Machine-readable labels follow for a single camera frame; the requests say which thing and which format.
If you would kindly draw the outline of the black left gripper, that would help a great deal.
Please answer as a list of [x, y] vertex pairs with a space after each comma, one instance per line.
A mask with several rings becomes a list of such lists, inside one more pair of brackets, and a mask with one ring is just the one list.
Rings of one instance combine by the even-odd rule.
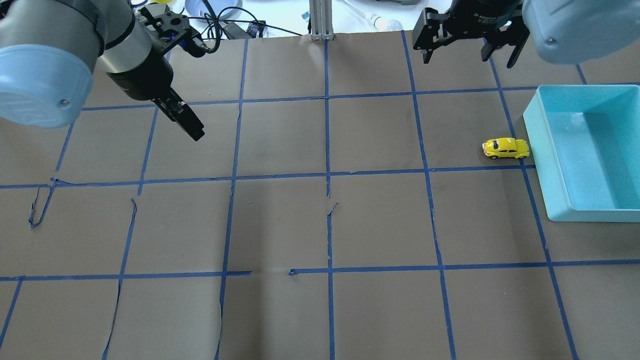
[[105, 72], [126, 95], [137, 101], [152, 101], [198, 142], [205, 135], [204, 124], [172, 88], [174, 71], [165, 55], [176, 47], [197, 59], [207, 50], [185, 14], [167, 5], [144, 5], [106, 43]]

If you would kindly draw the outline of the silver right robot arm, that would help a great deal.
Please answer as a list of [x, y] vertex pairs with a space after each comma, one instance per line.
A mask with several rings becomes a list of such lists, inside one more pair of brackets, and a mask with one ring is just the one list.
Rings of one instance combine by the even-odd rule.
[[576, 65], [635, 43], [639, 22], [637, 0], [453, 0], [443, 13], [432, 7], [421, 11], [411, 43], [425, 64], [439, 48], [483, 39], [483, 62], [512, 47], [508, 69], [529, 40], [545, 62]]

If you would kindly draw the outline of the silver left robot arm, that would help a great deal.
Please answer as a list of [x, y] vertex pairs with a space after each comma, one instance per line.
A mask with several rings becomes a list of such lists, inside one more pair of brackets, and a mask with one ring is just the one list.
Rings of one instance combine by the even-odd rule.
[[172, 88], [165, 55], [208, 50], [184, 14], [129, 0], [3, 0], [1, 118], [25, 126], [73, 124], [100, 69], [131, 99], [151, 101], [194, 141], [204, 125]]

